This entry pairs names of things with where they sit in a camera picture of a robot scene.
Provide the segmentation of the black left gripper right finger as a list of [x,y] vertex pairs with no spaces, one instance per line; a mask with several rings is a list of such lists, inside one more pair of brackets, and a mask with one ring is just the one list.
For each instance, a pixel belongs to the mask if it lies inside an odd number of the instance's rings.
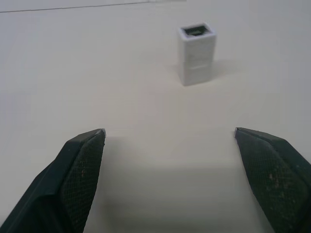
[[275,233],[311,233],[311,164],[285,139],[247,128],[234,133],[244,170]]

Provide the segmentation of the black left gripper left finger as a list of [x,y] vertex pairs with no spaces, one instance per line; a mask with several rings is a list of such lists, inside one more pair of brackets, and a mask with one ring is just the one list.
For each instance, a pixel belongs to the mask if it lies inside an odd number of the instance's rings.
[[105,129],[77,135],[32,181],[0,233],[83,233],[94,200]]

